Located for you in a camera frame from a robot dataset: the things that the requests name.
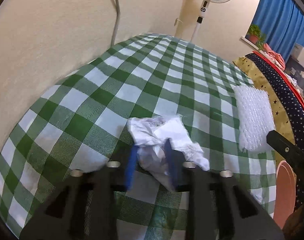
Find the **power cord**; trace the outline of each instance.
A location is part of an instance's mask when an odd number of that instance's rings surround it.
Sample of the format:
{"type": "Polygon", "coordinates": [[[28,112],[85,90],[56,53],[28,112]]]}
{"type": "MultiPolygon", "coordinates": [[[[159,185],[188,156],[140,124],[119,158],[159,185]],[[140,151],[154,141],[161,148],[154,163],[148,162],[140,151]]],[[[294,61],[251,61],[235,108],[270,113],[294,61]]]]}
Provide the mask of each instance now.
{"type": "Polygon", "coordinates": [[[111,39],[111,47],[114,46],[117,30],[119,28],[119,15],[120,15],[119,0],[115,0],[115,7],[116,7],[116,20],[112,34],[112,39],[111,39]]]}

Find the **blue curtain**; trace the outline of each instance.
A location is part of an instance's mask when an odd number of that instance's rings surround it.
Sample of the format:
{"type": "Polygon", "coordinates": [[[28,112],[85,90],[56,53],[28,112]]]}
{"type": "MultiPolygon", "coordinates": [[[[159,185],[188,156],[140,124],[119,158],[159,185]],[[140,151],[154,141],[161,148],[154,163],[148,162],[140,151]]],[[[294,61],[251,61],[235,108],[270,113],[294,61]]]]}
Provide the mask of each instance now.
{"type": "Polygon", "coordinates": [[[293,0],[260,0],[252,21],[267,35],[266,43],[286,62],[293,46],[304,46],[304,16],[293,0]]]}

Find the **green and white tablecloth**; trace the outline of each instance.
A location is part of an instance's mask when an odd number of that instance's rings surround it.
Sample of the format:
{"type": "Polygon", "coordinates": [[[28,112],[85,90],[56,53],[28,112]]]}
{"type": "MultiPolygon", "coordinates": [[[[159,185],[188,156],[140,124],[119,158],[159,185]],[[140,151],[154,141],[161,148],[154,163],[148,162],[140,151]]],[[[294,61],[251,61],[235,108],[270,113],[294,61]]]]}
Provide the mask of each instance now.
{"type": "MultiPolygon", "coordinates": [[[[238,149],[231,86],[242,84],[252,81],[238,68],[172,36],[140,35],[113,46],[47,90],[9,135],[0,154],[0,216],[19,236],[71,169],[95,169],[133,143],[130,117],[175,114],[211,168],[232,170],[272,214],[272,153],[238,149]]],[[[120,239],[184,239],[188,193],[167,191],[137,166],[133,188],[115,197],[120,239]]]]}

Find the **silver screw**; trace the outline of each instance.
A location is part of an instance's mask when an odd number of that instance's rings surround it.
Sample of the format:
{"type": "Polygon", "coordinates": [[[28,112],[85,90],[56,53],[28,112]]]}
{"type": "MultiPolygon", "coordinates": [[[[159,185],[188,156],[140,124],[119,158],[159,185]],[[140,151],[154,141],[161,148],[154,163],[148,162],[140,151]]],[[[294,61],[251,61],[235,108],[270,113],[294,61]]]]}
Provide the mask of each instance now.
{"type": "Polygon", "coordinates": [[[185,167],[185,168],[195,168],[196,165],[193,162],[183,162],[183,167],[185,167]]]}
{"type": "Polygon", "coordinates": [[[229,178],[233,176],[233,172],[230,170],[221,171],[220,176],[224,178],[229,178]]]}
{"type": "Polygon", "coordinates": [[[109,167],[109,168],[118,168],[118,167],[120,167],[120,165],[121,165],[120,162],[115,162],[115,161],[108,162],[106,164],[106,166],[109,167]]]}
{"type": "Polygon", "coordinates": [[[71,176],[72,177],[81,177],[81,176],[83,176],[83,171],[81,171],[81,170],[72,170],[72,172],[71,172],[71,176]]]}

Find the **white textured pad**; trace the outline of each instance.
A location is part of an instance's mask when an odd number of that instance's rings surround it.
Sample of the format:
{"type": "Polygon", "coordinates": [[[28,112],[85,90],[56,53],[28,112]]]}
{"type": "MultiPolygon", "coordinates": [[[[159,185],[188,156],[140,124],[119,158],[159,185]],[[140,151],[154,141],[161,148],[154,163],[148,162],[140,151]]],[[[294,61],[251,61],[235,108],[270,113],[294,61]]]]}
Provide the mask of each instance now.
{"type": "Polygon", "coordinates": [[[240,120],[240,150],[257,153],[271,150],[266,136],[275,130],[275,125],[267,92],[248,86],[237,86],[233,90],[240,120]]]}

